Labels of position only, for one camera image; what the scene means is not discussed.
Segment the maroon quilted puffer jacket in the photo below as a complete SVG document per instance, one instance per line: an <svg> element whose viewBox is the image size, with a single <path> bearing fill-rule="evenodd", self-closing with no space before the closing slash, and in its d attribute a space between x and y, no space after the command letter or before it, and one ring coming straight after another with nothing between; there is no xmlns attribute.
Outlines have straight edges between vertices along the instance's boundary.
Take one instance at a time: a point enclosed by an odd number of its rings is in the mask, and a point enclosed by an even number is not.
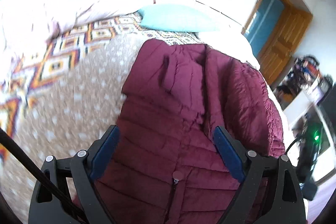
<svg viewBox="0 0 336 224"><path fill-rule="evenodd" d="M218 126L261 155L285 150L260 72L207 45L144 42L122 92L120 140L95 183L117 223L216 223L239 187Z"/></svg>

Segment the cluttered clothes shelf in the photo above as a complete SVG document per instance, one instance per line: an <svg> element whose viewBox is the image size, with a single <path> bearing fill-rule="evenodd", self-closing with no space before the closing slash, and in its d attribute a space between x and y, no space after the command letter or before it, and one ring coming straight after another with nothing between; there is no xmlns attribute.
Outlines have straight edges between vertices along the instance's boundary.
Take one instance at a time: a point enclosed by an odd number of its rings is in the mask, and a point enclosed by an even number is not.
<svg viewBox="0 0 336 224"><path fill-rule="evenodd" d="M320 78L319 61L315 56L305 55L296 58L288 74L273 92L281 109L285 110L302 90L307 90Z"/></svg>

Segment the white tv cabinet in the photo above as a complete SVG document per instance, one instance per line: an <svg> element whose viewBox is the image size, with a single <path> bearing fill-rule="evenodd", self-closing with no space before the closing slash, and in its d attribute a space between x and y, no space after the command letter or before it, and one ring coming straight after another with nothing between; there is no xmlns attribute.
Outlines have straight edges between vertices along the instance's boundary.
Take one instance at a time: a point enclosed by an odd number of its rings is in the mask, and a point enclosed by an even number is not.
<svg viewBox="0 0 336 224"><path fill-rule="evenodd" d="M335 174L335 89L320 102L300 92L283 111L284 143L294 166L303 165L303 152L309 152L308 168L317 184Z"/></svg>

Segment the patterned quilted bedspread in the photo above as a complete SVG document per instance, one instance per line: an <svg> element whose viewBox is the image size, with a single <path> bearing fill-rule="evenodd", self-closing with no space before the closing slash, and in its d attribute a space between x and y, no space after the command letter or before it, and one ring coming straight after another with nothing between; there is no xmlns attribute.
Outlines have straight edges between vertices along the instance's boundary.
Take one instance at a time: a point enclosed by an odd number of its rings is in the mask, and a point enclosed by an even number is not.
<svg viewBox="0 0 336 224"><path fill-rule="evenodd" d="M48 156L73 157L100 139L109 126L117 126L126 100L122 87L140 48L151 39L170 46L209 46L189 32L178 34L173 43L168 32L142 31L118 35L90 53L41 96L14 138L39 170Z"/></svg>

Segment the wooden door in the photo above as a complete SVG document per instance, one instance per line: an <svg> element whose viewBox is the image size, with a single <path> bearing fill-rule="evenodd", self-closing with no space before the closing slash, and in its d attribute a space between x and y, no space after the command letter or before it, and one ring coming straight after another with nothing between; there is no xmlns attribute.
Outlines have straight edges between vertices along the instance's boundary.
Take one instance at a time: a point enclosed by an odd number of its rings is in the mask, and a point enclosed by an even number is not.
<svg viewBox="0 0 336 224"><path fill-rule="evenodd" d="M313 15L295 7L286 7L258 53L260 72L266 82L273 84L288 65L305 36Z"/></svg>

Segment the white pillow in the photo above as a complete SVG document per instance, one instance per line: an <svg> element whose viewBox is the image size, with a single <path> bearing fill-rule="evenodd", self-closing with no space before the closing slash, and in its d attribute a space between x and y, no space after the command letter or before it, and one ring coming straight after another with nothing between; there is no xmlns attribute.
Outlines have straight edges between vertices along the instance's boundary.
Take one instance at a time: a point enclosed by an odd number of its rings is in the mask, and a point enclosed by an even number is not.
<svg viewBox="0 0 336 224"><path fill-rule="evenodd" d="M250 43L240 32L228 27L224 30L196 32L195 35L201 42L213 49L260 70L260 64L253 55Z"/></svg>

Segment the pink floral duvet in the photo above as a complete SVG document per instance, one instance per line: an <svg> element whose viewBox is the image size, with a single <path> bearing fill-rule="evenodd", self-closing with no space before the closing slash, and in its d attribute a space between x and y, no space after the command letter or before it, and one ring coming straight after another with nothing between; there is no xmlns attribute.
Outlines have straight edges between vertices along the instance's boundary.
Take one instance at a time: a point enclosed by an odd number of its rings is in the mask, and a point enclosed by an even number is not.
<svg viewBox="0 0 336 224"><path fill-rule="evenodd" d="M1 0L1 58L37 53L49 39L96 20L126 15L154 0Z"/></svg>

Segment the teal pillow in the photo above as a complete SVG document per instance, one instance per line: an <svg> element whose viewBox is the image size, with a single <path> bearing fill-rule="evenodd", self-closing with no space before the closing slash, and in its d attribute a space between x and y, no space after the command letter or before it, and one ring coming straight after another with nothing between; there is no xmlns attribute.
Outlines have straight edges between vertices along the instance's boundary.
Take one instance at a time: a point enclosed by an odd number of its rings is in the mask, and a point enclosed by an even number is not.
<svg viewBox="0 0 336 224"><path fill-rule="evenodd" d="M209 13L183 5L154 4L137 11L140 26L157 31L202 32L213 31L217 19Z"/></svg>

